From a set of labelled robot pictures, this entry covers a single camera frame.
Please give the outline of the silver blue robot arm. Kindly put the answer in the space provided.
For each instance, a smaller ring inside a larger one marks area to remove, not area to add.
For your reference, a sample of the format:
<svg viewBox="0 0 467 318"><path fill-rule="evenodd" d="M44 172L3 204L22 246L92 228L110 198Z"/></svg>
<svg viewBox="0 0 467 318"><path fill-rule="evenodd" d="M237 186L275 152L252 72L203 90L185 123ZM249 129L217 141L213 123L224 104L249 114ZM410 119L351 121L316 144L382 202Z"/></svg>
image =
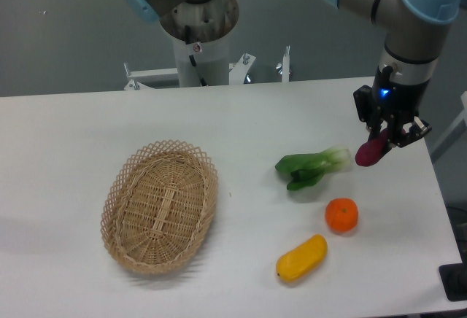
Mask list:
<svg viewBox="0 0 467 318"><path fill-rule="evenodd" d="M228 66L202 69L204 46L226 36L236 25L236 0L126 0L144 21L158 22L180 42L182 64L191 78L184 86L220 85L228 81ZM384 50L372 86L355 91L359 120L368 141L361 155L384 156L430 132L418 107L461 0L324 0L368 18L387 31Z"/></svg>

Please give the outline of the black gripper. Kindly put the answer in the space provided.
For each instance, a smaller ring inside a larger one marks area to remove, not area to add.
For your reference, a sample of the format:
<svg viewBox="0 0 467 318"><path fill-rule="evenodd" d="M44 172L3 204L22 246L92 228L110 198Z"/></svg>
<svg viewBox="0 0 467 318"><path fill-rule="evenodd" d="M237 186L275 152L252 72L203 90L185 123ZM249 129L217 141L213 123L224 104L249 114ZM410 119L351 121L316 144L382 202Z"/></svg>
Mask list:
<svg viewBox="0 0 467 318"><path fill-rule="evenodd" d="M367 122L367 142L385 143L383 155L394 147L405 147L424 138L432 130L419 115L428 83L402 85L390 79L394 74L394 65L384 66L377 71L371 89L372 113Z"/></svg>

